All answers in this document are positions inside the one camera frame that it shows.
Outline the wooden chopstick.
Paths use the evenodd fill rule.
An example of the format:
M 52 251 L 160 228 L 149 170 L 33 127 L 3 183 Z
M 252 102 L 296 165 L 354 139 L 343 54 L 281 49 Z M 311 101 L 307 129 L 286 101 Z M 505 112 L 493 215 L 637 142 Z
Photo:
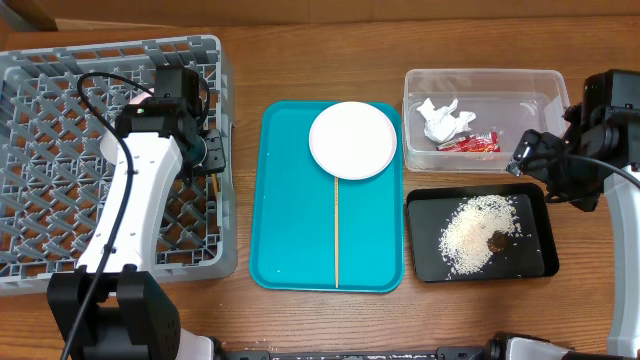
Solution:
M 340 279 L 340 230 L 339 230 L 339 178 L 334 177 L 334 280 L 339 288 Z
M 210 176 L 211 179 L 211 187 L 212 187 L 212 192 L 214 194 L 215 198 L 218 198 L 219 192 L 220 192 L 220 185 L 219 185 L 219 181 L 218 181 L 218 176 L 216 174 L 212 174 Z

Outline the small pink bowl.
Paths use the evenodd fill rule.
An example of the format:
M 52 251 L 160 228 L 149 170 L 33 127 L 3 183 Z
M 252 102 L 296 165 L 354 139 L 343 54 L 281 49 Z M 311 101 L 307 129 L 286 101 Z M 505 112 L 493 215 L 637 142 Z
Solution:
M 138 105 L 140 104 L 143 100 L 151 97 L 152 94 L 148 93 L 148 92 L 141 92 L 139 95 L 134 96 L 130 101 L 129 104 L 130 105 Z

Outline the grey round bowl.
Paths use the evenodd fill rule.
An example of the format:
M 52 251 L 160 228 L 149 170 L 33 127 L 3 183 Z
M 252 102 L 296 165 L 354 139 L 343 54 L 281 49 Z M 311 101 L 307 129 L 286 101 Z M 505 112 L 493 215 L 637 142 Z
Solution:
M 106 131 L 101 138 L 100 151 L 102 156 L 111 164 L 117 163 L 119 143 L 116 137 Z

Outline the red snack wrapper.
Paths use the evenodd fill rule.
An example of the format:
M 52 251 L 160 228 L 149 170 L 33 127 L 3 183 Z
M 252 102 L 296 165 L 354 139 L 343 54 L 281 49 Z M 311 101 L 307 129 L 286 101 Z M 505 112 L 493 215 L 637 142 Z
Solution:
M 500 152 L 498 134 L 487 132 L 462 136 L 436 147 L 441 152 L 473 152 L 473 153 L 494 153 Z

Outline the large white round plate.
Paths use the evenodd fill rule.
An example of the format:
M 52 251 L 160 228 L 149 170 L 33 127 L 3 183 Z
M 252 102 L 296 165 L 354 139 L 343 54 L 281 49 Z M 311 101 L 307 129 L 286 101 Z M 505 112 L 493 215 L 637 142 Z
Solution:
M 309 148 L 327 173 L 344 180 L 365 180 L 381 173 L 397 150 L 390 118 L 371 104 L 340 102 L 312 122 Z

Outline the brown food scrap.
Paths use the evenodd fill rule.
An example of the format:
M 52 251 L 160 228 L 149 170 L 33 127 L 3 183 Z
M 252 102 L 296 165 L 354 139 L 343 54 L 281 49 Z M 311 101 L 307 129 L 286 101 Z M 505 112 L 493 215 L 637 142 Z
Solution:
M 487 240 L 487 246 L 490 252 L 499 253 L 506 249 L 509 245 L 509 238 L 505 233 L 494 232 L 493 235 Z

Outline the pile of white rice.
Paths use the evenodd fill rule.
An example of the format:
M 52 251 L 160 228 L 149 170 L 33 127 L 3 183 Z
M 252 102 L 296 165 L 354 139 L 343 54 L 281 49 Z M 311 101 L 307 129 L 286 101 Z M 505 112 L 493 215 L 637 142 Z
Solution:
M 482 272 L 495 254 L 487 240 L 494 232 L 505 233 L 509 241 L 523 231 L 515 199 L 500 195 L 464 198 L 441 231 L 438 249 L 449 266 L 449 277 Z

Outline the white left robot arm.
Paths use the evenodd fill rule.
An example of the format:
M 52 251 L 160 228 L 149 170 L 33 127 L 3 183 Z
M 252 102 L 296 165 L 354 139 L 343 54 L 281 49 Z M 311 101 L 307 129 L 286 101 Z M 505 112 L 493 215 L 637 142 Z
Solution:
M 55 274 L 47 301 L 64 359 L 217 359 L 219 342 L 181 325 L 154 277 L 169 192 L 186 167 L 180 140 L 197 135 L 199 99 L 141 95 L 111 134 L 115 173 L 88 248 L 71 273 Z

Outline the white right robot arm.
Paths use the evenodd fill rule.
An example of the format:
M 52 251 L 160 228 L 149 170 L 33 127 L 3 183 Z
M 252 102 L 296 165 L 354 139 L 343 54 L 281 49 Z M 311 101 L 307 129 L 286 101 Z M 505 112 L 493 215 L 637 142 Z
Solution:
M 562 136 L 527 130 L 507 172 L 545 184 L 549 203 L 593 211 L 605 198 L 614 235 L 614 312 L 607 351 L 639 356 L 639 74 L 611 69 L 588 77 L 580 104 L 566 109 Z

